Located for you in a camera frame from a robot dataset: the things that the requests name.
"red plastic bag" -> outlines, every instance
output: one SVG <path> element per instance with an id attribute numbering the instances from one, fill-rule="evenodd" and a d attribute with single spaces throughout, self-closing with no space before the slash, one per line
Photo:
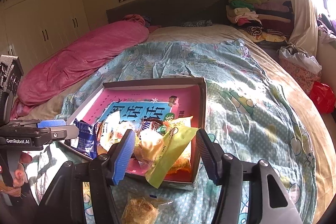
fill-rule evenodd
<path id="1" fill-rule="evenodd" d="M 336 98 L 328 85 L 317 81 L 314 82 L 309 98 L 320 113 L 331 113 L 334 111 Z"/>

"wardrobe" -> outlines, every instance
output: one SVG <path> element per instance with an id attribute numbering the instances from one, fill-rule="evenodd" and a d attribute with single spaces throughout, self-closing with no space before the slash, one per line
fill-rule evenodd
<path id="1" fill-rule="evenodd" d="M 1 0 L 0 51 L 24 74 L 88 31 L 82 0 Z"/>

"pink blanket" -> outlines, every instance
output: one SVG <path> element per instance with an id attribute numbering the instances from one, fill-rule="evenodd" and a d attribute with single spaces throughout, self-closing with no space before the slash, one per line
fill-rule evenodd
<path id="1" fill-rule="evenodd" d="M 21 81 L 11 119 L 26 116 L 69 86 L 88 77 L 128 47 L 144 42 L 149 31 L 139 22 L 100 27 L 36 65 Z"/>

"human hand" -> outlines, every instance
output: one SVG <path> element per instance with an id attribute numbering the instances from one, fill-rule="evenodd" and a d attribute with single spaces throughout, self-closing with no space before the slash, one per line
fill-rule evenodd
<path id="1" fill-rule="evenodd" d="M 32 157 L 22 152 L 20 160 L 15 170 L 15 178 L 13 179 L 13 187 L 8 187 L 3 181 L 0 181 L 0 191 L 11 196 L 21 196 L 21 186 L 28 182 L 25 169 L 22 164 L 28 164 L 32 161 Z"/>

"metal screw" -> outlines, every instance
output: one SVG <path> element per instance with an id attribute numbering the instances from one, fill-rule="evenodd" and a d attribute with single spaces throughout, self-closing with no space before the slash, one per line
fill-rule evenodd
<path id="1" fill-rule="evenodd" d="M 268 161 L 266 161 L 266 160 L 261 160 L 260 161 L 260 165 L 262 165 L 262 166 L 268 166 Z"/>
<path id="2" fill-rule="evenodd" d="M 227 160 L 231 160 L 231 159 L 233 159 L 233 155 L 230 154 L 230 153 L 225 153 L 225 154 L 224 154 L 224 157 L 225 157 Z"/>
<path id="3" fill-rule="evenodd" d="M 104 160 L 107 160 L 108 157 L 109 157 L 109 155 L 107 155 L 107 154 L 100 154 L 98 156 L 98 160 L 104 161 Z"/>

